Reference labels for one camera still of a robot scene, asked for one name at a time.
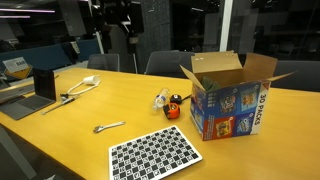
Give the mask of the blue cardboard snack box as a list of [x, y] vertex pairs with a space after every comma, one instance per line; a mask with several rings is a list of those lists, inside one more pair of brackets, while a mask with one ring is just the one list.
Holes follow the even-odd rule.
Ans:
[[204, 141], [253, 135], [261, 121], [277, 60], [248, 53], [244, 63], [233, 51], [197, 53], [190, 70], [191, 118]]

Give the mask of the small black tape measure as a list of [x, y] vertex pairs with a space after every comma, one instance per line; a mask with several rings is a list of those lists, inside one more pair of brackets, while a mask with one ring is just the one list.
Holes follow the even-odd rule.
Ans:
[[171, 103], [177, 103], [177, 104], [181, 104], [182, 103], [182, 97], [178, 94], [173, 94], [170, 97], [170, 102]]

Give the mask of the orange black tape measure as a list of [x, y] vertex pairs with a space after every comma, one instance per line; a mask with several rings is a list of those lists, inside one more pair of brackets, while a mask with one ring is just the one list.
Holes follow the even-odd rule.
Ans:
[[176, 119], [180, 116], [180, 106], [176, 103], [168, 103], [163, 107], [163, 111], [168, 119]]

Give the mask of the grey office chair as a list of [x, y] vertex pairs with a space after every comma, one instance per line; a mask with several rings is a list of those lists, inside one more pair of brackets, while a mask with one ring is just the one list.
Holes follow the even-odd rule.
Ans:
[[147, 75], [184, 78], [186, 75], [181, 66], [187, 70], [192, 70], [191, 57], [194, 52], [186, 51], [155, 51], [152, 52], [145, 73]]
[[88, 69], [120, 71], [120, 58], [118, 54], [93, 54], [89, 56]]

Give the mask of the black white calibration board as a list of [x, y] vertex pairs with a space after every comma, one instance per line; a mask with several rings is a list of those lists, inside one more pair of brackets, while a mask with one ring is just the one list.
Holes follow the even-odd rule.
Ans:
[[111, 146], [110, 180], [160, 180], [203, 159], [176, 126]]

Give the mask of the white paper cup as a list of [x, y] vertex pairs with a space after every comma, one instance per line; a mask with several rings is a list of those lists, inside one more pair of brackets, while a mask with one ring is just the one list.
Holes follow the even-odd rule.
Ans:
[[100, 83], [100, 78], [97, 75], [85, 77], [83, 83], [86, 85], [98, 85]]

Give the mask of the grey office chair left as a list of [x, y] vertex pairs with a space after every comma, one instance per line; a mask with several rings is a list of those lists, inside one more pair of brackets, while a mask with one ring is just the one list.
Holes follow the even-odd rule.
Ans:
[[89, 56], [88, 69], [120, 71], [120, 58], [118, 54], [93, 54]]

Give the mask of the silver adjustable wrench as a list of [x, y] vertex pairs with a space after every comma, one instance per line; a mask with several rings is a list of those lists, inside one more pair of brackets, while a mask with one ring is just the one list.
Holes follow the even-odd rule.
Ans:
[[121, 122], [117, 122], [117, 123], [113, 123], [113, 124], [109, 124], [109, 125], [99, 125], [99, 126], [96, 126], [94, 129], [93, 129], [93, 132], [94, 133], [99, 133], [105, 129], [108, 129], [108, 128], [112, 128], [112, 127], [116, 127], [116, 126], [120, 126], [120, 125], [124, 125], [126, 124], [125, 121], [121, 121]]

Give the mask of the grey laptop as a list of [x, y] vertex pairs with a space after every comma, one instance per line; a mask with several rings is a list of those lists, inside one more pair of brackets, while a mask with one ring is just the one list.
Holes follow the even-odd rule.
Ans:
[[35, 94], [5, 105], [2, 112], [14, 120], [28, 116], [56, 101], [55, 77], [52, 70], [33, 69]]

